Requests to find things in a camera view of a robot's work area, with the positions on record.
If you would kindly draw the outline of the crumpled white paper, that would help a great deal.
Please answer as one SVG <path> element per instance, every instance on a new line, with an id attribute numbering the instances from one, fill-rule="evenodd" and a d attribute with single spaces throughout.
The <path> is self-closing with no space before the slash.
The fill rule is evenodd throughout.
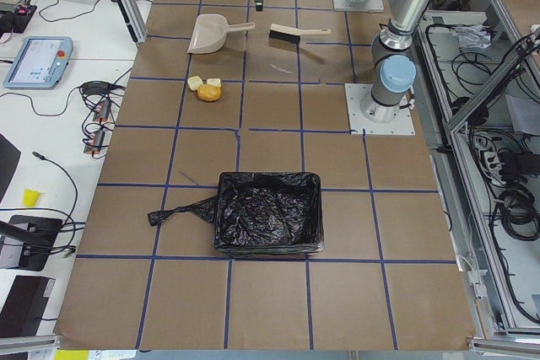
<path id="1" fill-rule="evenodd" d="M 485 49 L 491 45 L 491 34 L 481 24 L 457 26 L 451 33 L 458 39 L 461 48 Z"/>

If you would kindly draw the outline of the pale yellow bread chunk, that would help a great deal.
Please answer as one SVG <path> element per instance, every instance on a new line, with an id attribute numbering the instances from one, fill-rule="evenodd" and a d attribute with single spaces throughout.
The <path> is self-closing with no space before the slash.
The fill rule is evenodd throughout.
<path id="1" fill-rule="evenodd" d="M 187 79 L 187 86 L 191 91 L 198 91 L 198 89 L 204 85 L 204 81 L 201 77 L 195 75 Z"/>

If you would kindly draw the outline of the beige plastic dustpan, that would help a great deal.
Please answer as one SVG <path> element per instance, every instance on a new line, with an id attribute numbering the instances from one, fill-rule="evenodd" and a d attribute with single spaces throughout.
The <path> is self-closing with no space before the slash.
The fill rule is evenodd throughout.
<path id="1" fill-rule="evenodd" d="M 218 51 L 227 34 L 253 30 L 255 23 L 229 24 L 225 16 L 216 13 L 200 14 L 192 32 L 188 54 L 209 54 Z"/>

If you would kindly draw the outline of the yellow paper cup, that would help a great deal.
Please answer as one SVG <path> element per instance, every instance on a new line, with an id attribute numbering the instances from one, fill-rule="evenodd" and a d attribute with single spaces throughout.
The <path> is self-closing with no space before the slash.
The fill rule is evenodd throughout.
<path id="1" fill-rule="evenodd" d="M 24 207 L 37 207 L 44 193 L 34 189 L 25 188 L 22 204 Z"/>

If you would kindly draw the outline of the near blue teach pendant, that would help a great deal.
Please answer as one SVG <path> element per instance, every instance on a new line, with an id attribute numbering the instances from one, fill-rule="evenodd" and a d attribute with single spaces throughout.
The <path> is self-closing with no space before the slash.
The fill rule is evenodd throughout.
<path id="1" fill-rule="evenodd" d="M 3 86 L 7 89 L 53 89 L 62 78 L 72 51 L 71 37 L 25 38 Z"/>

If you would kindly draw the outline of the black flat box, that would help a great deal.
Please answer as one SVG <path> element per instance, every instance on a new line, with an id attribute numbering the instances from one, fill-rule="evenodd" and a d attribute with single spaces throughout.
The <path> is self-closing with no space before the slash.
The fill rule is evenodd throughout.
<path id="1" fill-rule="evenodd" d="M 17 275 L 1 311 L 1 337 L 35 336 L 55 279 Z"/>

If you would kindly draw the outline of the yellow-white bread chunk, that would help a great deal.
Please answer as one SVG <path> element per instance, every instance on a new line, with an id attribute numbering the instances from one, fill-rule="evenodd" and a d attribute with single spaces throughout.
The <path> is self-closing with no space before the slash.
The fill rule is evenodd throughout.
<path id="1" fill-rule="evenodd" d="M 212 85 L 214 87 L 220 88 L 222 86 L 220 78 L 208 78 L 206 84 Z"/>

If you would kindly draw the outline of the beige hand brush black bristles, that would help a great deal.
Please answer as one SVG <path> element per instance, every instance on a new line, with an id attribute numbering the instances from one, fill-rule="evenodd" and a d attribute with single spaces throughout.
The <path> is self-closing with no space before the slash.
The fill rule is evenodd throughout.
<path id="1" fill-rule="evenodd" d="M 283 40 L 298 45 L 300 37 L 304 35 L 330 35 L 330 29 L 298 29 L 281 24 L 270 24 L 269 37 L 275 40 Z"/>

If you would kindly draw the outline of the black device on stand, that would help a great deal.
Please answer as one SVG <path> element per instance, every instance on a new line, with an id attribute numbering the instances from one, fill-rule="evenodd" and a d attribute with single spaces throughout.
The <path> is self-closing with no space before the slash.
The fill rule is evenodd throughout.
<path id="1" fill-rule="evenodd" d="M 62 228 L 59 218 L 14 215 L 1 222 L 1 268 L 42 271 Z"/>

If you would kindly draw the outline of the black bag lined bin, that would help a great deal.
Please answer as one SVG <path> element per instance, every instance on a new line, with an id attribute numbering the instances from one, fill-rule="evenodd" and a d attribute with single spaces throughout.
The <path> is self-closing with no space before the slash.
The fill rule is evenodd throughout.
<path id="1" fill-rule="evenodd" d="M 311 172 L 223 172 L 215 196 L 154 211 L 157 226 L 190 212 L 214 226 L 213 247 L 227 255 L 312 255 L 324 250 L 321 179 Z"/>

